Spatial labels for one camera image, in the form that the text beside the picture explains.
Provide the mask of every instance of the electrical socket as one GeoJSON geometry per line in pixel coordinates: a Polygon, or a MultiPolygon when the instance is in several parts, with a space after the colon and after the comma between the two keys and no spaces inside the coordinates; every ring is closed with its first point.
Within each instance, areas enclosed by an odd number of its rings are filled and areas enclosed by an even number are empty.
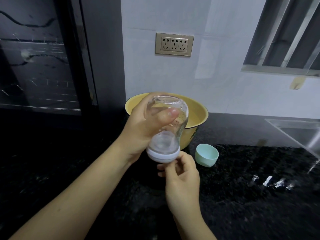
{"type": "Polygon", "coordinates": [[[192,35],[156,33],[155,53],[191,56],[193,40],[194,36],[192,35]]]}
{"type": "Polygon", "coordinates": [[[178,51],[180,40],[181,39],[170,38],[170,51],[178,51]]]}
{"type": "Polygon", "coordinates": [[[189,39],[180,39],[179,40],[179,48],[178,51],[180,52],[187,52],[188,49],[188,40],[189,39]]]}
{"type": "Polygon", "coordinates": [[[161,37],[161,50],[168,51],[170,50],[170,40],[169,37],[161,37]]]}

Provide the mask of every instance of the cable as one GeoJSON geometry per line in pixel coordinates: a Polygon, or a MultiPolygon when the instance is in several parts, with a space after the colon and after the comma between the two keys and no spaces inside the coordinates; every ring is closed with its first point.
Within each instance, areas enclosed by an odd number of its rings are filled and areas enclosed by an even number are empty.
{"type": "Polygon", "coordinates": [[[26,26],[26,27],[29,27],[29,28],[46,28],[46,27],[49,27],[53,23],[54,20],[56,20],[56,18],[51,18],[44,25],[22,24],[22,23],[19,23],[17,20],[14,20],[9,14],[7,14],[7,13],[1,11],[1,10],[0,10],[0,13],[5,15],[8,19],[10,19],[15,24],[18,24],[18,25],[21,25],[21,26],[26,26]]]}
{"type": "MultiPolygon", "coordinates": [[[[28,60],[31,59],[31,58],[33,58],[33,57],[35,57],[35,56],[38,56],[38,57],[47,57],[47,56],[49,56],[49,57],[54,57],[55,59],[57,59],[58,61],[60,61],[60,62],[62,62],[62,63],[64,63],[64,64],[69,64],[67,61],[61,59],[61,58],[58,57],[58,56],[47,55],[47,54],[31,55],[31,56],[28,57],[28,60]]],[[[11,67],[18,67],[18,66],[24,66],[24,65],[26,65],[26,64],[28,64],[28,63],[29,63],[29,62],[24,61],[24,62],[22,62],[21,64],[10,64],[10,66],[11,66],[11,67]]]]}

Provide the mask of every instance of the baby bottle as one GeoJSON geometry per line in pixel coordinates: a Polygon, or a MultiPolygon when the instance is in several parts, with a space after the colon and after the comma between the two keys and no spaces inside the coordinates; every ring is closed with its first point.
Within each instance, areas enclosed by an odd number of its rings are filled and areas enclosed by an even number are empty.
{"type": "Polygon", "coordinates": [[[146,108],[146,118],[169,108],[177,108],[178,117],[162,127],[159,133],[152,137],[146,149],[148,156],[158,163],[169,163],[178,157],[180,137],[188,122],[189,110],[182,99],[168,95],[154,96],[146,108]]]}

